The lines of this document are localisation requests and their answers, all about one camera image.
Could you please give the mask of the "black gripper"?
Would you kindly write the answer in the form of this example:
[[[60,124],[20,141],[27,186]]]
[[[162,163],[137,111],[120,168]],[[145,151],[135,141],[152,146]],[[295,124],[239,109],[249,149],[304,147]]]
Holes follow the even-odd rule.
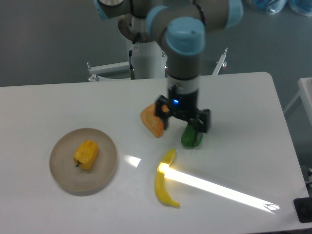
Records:
[[[156,100],[155,116],[160,118],[167,130],[169,117],[192,124],[197,133],[207,133],[211,125],[211,110],[197,108],[199,77],[177,79],[167,77],[167,97],[160,95]]]

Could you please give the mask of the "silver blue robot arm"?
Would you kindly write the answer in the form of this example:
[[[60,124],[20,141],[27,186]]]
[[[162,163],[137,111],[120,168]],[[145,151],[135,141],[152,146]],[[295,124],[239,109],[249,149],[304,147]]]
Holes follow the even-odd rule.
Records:
[[[130,14],[145,21],[145,31],[168,57],[168,95],[156,100],[155,115],[168,126],[175,117],[197,133],[210,127],[210,110],[197,107],[200,65],[206,34],[238,24],[243,16],[239,0],[194,0],[186,7],[171,9],[153,0],[97,0],[103,19]]]

